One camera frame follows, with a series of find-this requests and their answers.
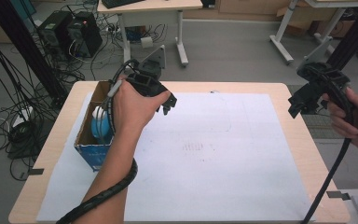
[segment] black keyboard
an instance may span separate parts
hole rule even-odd
[[[101,0],[101,1],[103,2],[103,5],[106,6],[107,8],[112,8],[112,7],[121,7],[128,4],[141,2],[144,0]]]

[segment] background table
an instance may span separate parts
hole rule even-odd
[[[101,13],[117,13],[124,43],[124,62],[131,58],[130,42],[125,27],[148,24],[177,23],[176,46],[183,66],[188,65],[182,41],[183,10],[202,8],[200,0],[144,0],[122,7],[106,8],[100,1],[97,10]]]
[[[345,9],[347,7],[358,7],[358,0],[305,0],[310,6],[312,7],[337,7],[337,12],[334,14],[330,22],[328,22],[326,28],[324,29],[322,34],[315,34],[315,37],[318,39],[320,43],[324,42],[326,38],[330,35],[331,31],[334,29],[335,25],[341,18],[342,14],[344,14]],[[289,8],[287,8],[286,13],[283,16],[281,26],[276,35],[271,35],[269,38],[271,39],[272,43],[278,49],[278,51],[282,54],[286,62],[289,64],[294,59],[290,55],[290,53],[286,50],[286,48],[281,43],[284,30],[289,23],[293,12],[296,10],[296,4],[298,0],[292,0]]]
[[[328,171],[310,137],[304,120],[300,116],[292,119],[287,112],[290,106],[287,99],[291,95],[284,84],[239,82],[163,82],[163,84],[172,92],[219,91],[268,94],[282,125],[283,133],[286,136],[287,144],[291,149],[306,191],[310,200],[313,201]],[[34,165],[34,169],[44,169],[44,173],[28,177],[9,215],[11,223],[36,223],[36,216],[46,194],[48,181],[62,153],[66,138],[72,130],[85,96],[92,92],[96,85],[96,81],[81,81],[77,82],[72,88]],[[333,182],[328,190],[337,190]],[[324,195],[315,215],[317,218],[315,223],[347,223],[350,220],[345,203],[341,199],[330,199],[326,195]]]

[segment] open box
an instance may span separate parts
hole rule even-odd
[[[92,112],[97,105],[106,98],[109,91],[109,82],[100,81],[95,87],[95,91],[91,96],[87,107],[86,115],[80,126],[80,131],[75,140],[75,149],[80,153],[83,159],[89,164],[92,170],[99,171],[105,159],[109,145],[99,145],[97,139],[91,132]]]

